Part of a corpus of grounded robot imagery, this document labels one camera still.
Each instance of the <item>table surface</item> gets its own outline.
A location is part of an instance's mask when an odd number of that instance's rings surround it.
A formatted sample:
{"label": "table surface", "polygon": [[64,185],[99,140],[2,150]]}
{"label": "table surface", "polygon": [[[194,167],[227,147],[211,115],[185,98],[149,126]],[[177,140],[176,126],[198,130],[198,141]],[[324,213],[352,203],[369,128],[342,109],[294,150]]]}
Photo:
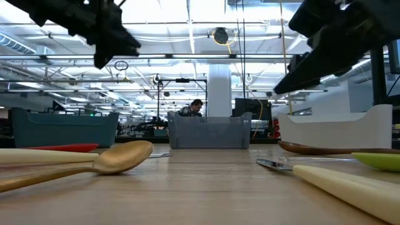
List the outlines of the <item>table surface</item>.
{"label": "table surface", "polygon": [[[155,145],[154,153],[168,152],[172,157],[147,159],[118,176],[77,174],[2,193],[1,224],[385,224],[292,174],[255,163],[295,156],[277,145]],[[0,178],[82,165],[90,163],[1,165]],[[310,165],[400,184],[398,174],[359,162]]]}

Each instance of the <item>white pillar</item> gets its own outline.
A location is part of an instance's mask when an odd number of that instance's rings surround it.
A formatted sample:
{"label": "white pillar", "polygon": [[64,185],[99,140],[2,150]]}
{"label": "white pillar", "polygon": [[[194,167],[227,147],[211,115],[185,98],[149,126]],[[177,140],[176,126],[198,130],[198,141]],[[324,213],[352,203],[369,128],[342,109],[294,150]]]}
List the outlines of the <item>white pillar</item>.
{"label": "white pillar", "polygon": [[232,91],[229,64],[210,64],[207,80],[209,116],[231,116]]}

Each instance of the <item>spoon handle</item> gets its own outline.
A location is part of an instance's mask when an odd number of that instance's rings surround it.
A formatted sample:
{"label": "spoon handle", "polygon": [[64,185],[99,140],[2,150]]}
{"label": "spoon handle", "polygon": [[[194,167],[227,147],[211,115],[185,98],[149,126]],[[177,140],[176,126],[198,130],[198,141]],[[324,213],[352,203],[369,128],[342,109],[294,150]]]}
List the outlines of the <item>spoon handle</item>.
{"label": "spoon handle", "polygon": [[85,172],[96,170],[91,167],[75,167],[0,179],[0,193]]}

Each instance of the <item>plastic container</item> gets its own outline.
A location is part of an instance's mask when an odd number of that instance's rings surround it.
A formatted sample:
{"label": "plastic container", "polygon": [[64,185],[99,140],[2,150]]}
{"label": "plastic container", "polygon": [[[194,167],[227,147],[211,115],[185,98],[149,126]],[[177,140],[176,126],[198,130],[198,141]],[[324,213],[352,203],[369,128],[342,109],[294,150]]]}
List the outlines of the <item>plastic container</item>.
{"label": "plastic container", "polygon": [[182,117],[168,113],[169,145],[177,148],[247,149],[251,112],[241,117]]}
{"label": "plastic container", "polygon": [[393,107],[367,113],[288,116],[278,114],[282,141],[315,148],[391,148]]}
{"label": "plastic container", "polygon": [[17,148],[93,143],[99,148],[114,144],[119,115],[107,117],[36,114],[12,109],[12,125]]}

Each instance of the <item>wooden spoon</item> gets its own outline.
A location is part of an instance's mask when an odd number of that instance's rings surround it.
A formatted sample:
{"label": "wooden spoon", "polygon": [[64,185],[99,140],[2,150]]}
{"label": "wooden spoon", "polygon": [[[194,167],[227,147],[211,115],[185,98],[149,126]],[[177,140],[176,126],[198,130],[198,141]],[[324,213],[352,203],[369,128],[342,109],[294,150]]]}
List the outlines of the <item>wooden spoon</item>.
{"label": "wooden spoon", "polygon": [[279,146],[289,152],[304,154],[304,155],[324,155],[324,154],[351,154],[351,153],[388,153],[388,154],[400,154],[400,150],[397,149],[329,149],[321,147],[310,147],[302,144],[295,144],[286,141],[279,141]]}
{"label": "wooden spoon", "polygon": [[153,147],[153,144],[148,141],[127,142],[104,151],[94,160],[92,167],[59,169],[2,179],[0,180],[0,193],[85,172],[101,174],[122,173],[136,167],[147,159],[152,153]]}

